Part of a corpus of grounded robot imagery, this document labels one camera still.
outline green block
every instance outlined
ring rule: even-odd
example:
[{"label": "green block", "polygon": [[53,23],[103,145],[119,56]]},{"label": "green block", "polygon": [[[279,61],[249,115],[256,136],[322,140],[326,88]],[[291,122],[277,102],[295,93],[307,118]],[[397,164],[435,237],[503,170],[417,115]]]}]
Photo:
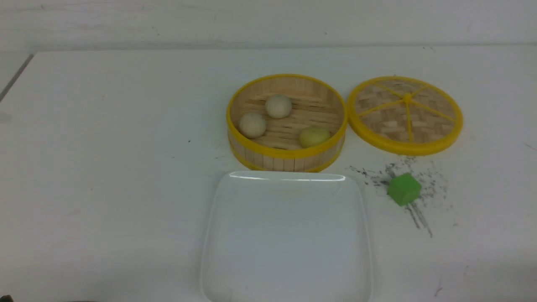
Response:
[{"label": "green block", "polygon": [[422,185],[410,175],[405,173],[393,178],[388,187],[388,195],[400,206],[406,206],[419,197]]}]

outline bamboo steamer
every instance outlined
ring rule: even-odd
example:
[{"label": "bamboo steamer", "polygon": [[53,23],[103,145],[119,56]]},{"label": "bamboo steamer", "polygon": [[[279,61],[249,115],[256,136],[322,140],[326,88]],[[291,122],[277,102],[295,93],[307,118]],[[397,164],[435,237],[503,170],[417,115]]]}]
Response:
[{"label": "bamboo steamer", "polygon": [[451,146],[462,130],[462,112],[439,88],[413,78],[368,80],[350,94],[354,131],[371,145],[402,155],[429,155]]},{"label": "bamboo steamer", "polygon": [[[265,101],[274,94],[289,97],[291,114],[272,119],[265,112]],[[238,131],[242,115],[256,112],[267,121],[265,133],[248,139]],[[339,93],[315,78],[281,74],[254,80],[233,95],[227,109],[228,138],[235,157],[253,170],[318,172],[339,155],[345,140],[347,110]],[[302,148],[299,134],[308,126],[326,127],[331,138]]]}]

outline white wall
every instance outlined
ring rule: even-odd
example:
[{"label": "white wall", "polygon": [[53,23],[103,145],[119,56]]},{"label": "white wall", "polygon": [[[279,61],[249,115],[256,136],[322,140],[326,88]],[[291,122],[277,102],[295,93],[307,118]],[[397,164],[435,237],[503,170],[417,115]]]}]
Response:
[{"label": "white wall", "polygon": [[2,0],[0,51],[537,42],[536,0]]}]

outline square plate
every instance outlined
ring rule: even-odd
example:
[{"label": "square plate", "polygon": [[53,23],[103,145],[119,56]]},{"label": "square plate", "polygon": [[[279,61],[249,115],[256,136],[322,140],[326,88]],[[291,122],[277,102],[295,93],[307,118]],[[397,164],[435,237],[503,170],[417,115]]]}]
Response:
[{"label": "square plate", "polygon": [[343,175],[243,171],[216,189],[201,262],[212,302],[369,301],[364,206]]}]

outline yellow rim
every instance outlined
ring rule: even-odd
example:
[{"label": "yellow rim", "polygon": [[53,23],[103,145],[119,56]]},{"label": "yellow rim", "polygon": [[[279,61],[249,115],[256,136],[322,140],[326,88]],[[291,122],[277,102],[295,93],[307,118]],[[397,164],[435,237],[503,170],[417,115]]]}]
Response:
[{"label": "yellow rim", "polygon": [[[313,169],[309,169],[309,170],[305,170],[304,172],[312,172],[312,173],[315,173],[315,172],[321,172],[322,170],[328,168],[329,165],[333,164],[336,159],[339,157],[339,153],[341,153],[341,150],[343,148],[340,148],[339,150],[337,150],[337,153],[334,155],[334,157],[332,157],[328,162],[316,167],[316,168],[313,168]],[[237,160],[242,164],[244,165],[245,167],[247,167],[248,169],[250,170],[259,170],[259,171],[269,171],[267,169],[263,169],[262,167],[256,165],[256,164],[253,164],[253,163],[250,163],[248,161],[246,161],[246,159],[244,159],[242,156],[240,156],[239,153],[237,153],[237,151],[235,151],[235,149],[233,149],[233,146],[231,146],[231,152],[233,153],[233,155],[237,158]]]},{"label": "yellow rim", "polygon": [[[253,141],[247,139],[245,136],[243,136],[238,131],[238,129],[235,128],[235,125],[233,125],[233,122],[231,122],[231,105],[233,104],[233,101],[238,96],[238,94],[240,94],[244,89],[248,88],[249,86],[251,86],[251,85],[253,85],[253,84],[257,83],[257,82],[260,82],[260,81],[263,81],[263,80],[268,80],[270,78],[276,78],[276,77],[304,78],[304,79],[307,79],[307,80],[317,82],[317,83],[325,86],[326,88],[330,89],[330,91],[332,91],[338,97],[339,101],[341,102],[341,104],[343,106],[343,110],[345,112],[344,117],[343,117],[342,125],[339,128],[339,130],[336,132],[336,134],[334,134],[326,142],[324,142],[324,143],[322,143],[320,145],[313,146],[313,147],[310,147],[310,148],[305,148],[305,149],[299,149],[299,150],[282,150],[282,149],[269,148],[269,147],[262,146],[262,145],[260,145],[260,144],[258,144],[256,142],[253,142]],[[322,153],[322,152],[330,149],[331,147],[333,147],[333,146],[335,146],[337,144],[337,142],[339,141],[339,139],[343,135],[345,135],[345,128],[347,127],[348,119],[349,119],[349,117],[348,117],[348,114],[347,114],[345,102],[343,101],[343,98],[341,97],[341,95],[334,88],[332,88],[330,85],[324,83],[323,81],[317,80],[316,78],[309,77],[309,76],[304,76],[304,75],[295,75],[295,74],[270,75],[270,76],[260,77],[260,78],[258,78],[256,80],[251,81],[250,83],[242,86],[239,90],[237,90],[237,92],[231,98],[231,101],[229,102],[228,108],[227,108],[227,111],[226,111],[226,121],[228,123],[228,128],[231,131],[231,134],[233,135],[233,137],[241,145],[243,145],[244,147],[250,149],[253,152],[261,153],[261,154],[263,154],[265,156],[278,157],[278,158],[281,158],[281,159],[297,159],[297,158],[301,158],[301,157],[310,157],[310,156]]]},{"label": "yellow rim", "polygon": [[[440,116],[446,117],[450,120],[453,120],[453,123],[455,124],[453,130],[444,138],[439,139],[434,142],[428,142],[428,143],[411,143],[411,142],[397,142],[393,141],[387,138],[384,138],[380,135],[378,135],[376,132],[369,129],[362,121],[360,120],[360,117],[356,114],[356,111],[354,109],[354,104],[356,102],[356,98],[358,96],[358,93],[365,88],[368,85],[371,85],[378,81],[388,81],[388,80],[405,80],[408,82],[414,82],[419,83],[425,87],[431,88],[441,94],[452,106],[454,112],[455,112],[455,119],[452,119],[451,117],[446,117],[444,114],[439,112],[434,112],[436,114],[439,114]],[[418,156],[418,155],[429,155],[434,154],[437,152],[440,152],[449,146],[451,146],[456,140],[459,134],[462,130],[462,112],[457,103],[444,91],[441,89],[409,77],[400,77],[400,76],[386,76],[386,77],[377,77],[373,78],[371,80],[368,80],[366,82],[361,83],[360,85],[356,86],[354,90],[352,90],[351,94],[349,95],[349,98],[347,99],[347,112],[349,113],[349,123],[351,124],[352,129],[366,142],[370,143],[371,145],[396,154],[401,155],[412,155],[412,156]]]}]

